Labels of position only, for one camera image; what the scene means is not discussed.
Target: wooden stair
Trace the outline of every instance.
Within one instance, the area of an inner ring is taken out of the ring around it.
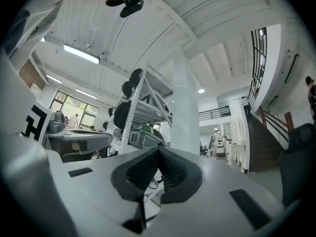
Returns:
[[[257,118],[250,116],[247,121],[250,139],[249,172],[277,168],[283,147]]]

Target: floor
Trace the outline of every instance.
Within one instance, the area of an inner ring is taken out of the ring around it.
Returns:
[[[226,162],[225,157],[219,157],[218,161]],[[236,158],[233,158],[233,168],[238,168],[240,166],[236,164]],[[276,198],[282,200],[282,180],[279,169],[267,170],[258,173],[248,173],[245,174],[252,181],[260,184],[269,192],[271,192]]]

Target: stair railing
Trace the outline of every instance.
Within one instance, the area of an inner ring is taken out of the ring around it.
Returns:
[[[284,115],[286,123],[281,121],[277,117],[273,116],[272,114],[266,112],[265,110],[263,110],[261,106],[259,107],[256,114],[260,116],[262,124],[266,128],[267,128],[267,123],[268,123],[288,142],[288,132],[294,130],[292,115],[290,112]]]
[[[252,107],[259,93],[266,68],[267,59],[267,28],[251,31],[253,49],[252,81],[248,101]]]
[[[231,116],[231,109],[229,106],[225,106],[222,108],[201,112],[198,114],[199,121],[202,120],[208,120],[208,119],[217,119],[217,118],[223,118],[227,116]]]

